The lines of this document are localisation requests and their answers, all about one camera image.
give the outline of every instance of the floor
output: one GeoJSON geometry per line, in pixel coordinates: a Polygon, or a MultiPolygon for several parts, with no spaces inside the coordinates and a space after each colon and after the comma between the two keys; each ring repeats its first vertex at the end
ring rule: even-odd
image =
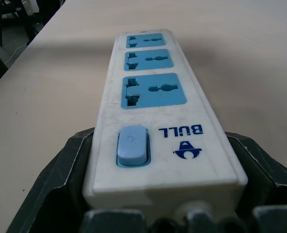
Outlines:
{"type": "MultiPolygon", "coordinates": [[[[38,32],[43,28],[42,24],[34,26],[38,32]]],[[[7,62],[6,66],[9,68],[25,50],[28,37],[22,26],[4,27],[2,31],[3,46],[0,47],[0,59],[4,63],[7,62]]]]}

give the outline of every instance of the white table surface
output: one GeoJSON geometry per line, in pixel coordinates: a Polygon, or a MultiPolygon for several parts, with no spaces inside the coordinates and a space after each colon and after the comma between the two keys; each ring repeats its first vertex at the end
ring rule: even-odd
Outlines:
{"type": "Polygon", "coordinates": [[[67,139],[95,126],[115,37],[161,28],[224,130],[287,167],[287,0],[67,0],[0,80],[0,232],[67,139]]]}

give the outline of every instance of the table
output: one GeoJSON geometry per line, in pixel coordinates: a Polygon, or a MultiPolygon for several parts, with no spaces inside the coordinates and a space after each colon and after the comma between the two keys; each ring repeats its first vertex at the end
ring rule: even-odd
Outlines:
{"type": "Polygon", "coordinates": [[[95,126],[115,37],[161,28],[224,130],[287,167],[287,1],[67,0],[0,80],[0,232],[67,139],[95,126]]]}

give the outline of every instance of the power strip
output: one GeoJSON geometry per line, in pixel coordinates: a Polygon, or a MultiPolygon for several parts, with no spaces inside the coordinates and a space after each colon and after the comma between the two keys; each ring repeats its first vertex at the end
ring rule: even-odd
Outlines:
{"type": "Polygon", "coordinates": [[[168,30],[115,40],[83,195],[92,208],[181,220],[207,203],[234,213],[247,176],[168,30]]]}

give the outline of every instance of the blue outlet socket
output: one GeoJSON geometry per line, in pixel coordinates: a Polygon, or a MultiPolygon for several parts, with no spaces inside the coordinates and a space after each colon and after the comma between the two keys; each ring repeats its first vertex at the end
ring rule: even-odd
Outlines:
{"type": "Polygon", "coordinates": [[[146,35],[130,35],[127,37],[127,48],[143,48],[165,45],[165,40],[161,33],[146,35]]]}
{"type": "Polygon", "coordinates": [[[186,103],[175,73],[130,76],[123,79],[121,107],[147,108],[186,103]]]}
{"type": "Polygon", "coordinates": [[[173,67],[168,50],[145,50],[125,53],[124,70],[145,70],[173,67]]]}

